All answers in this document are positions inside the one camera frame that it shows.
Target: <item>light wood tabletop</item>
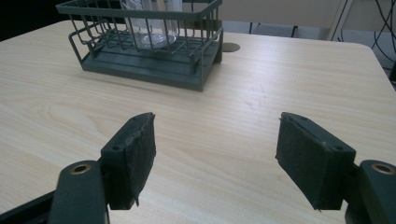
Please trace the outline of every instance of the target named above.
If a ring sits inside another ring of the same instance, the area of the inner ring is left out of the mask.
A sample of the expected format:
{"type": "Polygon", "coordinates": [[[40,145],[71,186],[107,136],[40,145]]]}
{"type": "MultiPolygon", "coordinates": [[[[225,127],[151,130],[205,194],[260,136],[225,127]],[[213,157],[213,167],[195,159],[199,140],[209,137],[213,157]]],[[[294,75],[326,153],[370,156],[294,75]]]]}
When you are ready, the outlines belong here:
{"type": "Polygon", "coordinates": [[[281,112],[312,119],[396,163],[396,94],[362,45],[224,35],[204,92],[82,71],[70,21],[0,43],[0,214],[55,189],[69,164],[97,160],[135,115],[153,112],[157,156],[140,206],[111,223],[345,223],[316,211],[275,159],[281,112]]]}

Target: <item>dark background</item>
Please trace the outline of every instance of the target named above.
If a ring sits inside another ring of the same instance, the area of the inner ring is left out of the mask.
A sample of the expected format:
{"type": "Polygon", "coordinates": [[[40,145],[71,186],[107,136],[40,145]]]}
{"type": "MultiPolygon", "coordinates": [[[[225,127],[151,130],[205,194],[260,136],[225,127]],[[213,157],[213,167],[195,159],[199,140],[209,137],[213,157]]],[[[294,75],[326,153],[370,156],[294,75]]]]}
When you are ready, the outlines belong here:
{"type": "Polygon", "coordinates": [[[67,20],[68,16],[59,14],[55,7],[66,1],[3,1],[0,6],[0,41],[67,20]]]}

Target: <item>wire rack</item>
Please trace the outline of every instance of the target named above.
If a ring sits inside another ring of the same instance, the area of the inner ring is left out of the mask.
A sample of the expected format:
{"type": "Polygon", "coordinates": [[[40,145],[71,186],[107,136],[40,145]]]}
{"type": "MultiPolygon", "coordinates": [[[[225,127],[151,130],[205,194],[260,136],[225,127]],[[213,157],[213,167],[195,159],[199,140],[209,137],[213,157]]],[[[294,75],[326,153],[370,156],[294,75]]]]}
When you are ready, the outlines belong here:
{"type": "Polygon", "coordinates": [[[84,71],[202,91],[212,64],[221,62],[221,3],[183,0],[182,12],[122,10],[119,0],[74,0],[56,7],[73,23],[69,40],[84,71]],[[152,43],[140,49],[127,28],[131,19],[177,21],[177,40],[161,49],[152,43]]]}

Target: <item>clear glass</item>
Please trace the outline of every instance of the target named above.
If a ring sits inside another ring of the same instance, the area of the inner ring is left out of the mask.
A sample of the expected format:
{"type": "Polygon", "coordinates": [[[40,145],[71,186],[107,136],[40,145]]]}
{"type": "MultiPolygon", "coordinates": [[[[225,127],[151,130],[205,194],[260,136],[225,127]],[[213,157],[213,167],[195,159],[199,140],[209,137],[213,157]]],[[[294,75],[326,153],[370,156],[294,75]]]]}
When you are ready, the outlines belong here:
{"type": "MultiPolygon", "coordinates": [[[[126,10],[181,11],[182,0],[120,0],[121,8],[126,10]]],[[[136,45],[140,49],[160,49],[177,39],[177,21],[148,20],[131,18],[126,20],[130,32],[134,32],[136,45]]]]}

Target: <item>dish rack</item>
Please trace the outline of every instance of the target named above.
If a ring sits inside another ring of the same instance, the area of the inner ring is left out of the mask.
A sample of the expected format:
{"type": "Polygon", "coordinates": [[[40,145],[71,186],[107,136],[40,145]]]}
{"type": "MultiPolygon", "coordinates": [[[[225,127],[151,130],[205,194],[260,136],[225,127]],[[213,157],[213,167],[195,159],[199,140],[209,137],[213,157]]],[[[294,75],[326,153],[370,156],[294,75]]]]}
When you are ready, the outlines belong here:
{"type": "Polygon", "coordinates": [[[202,91],[212,64],[221,62],[221,3],[183,0],[182,12],[123,10],[119,0],[73,0],[56,7],[73,23],[69,40],[84,71],[202,91]],[[131,19],[177,21],[177,40],[140,49],[127,28],[131,19]]]}

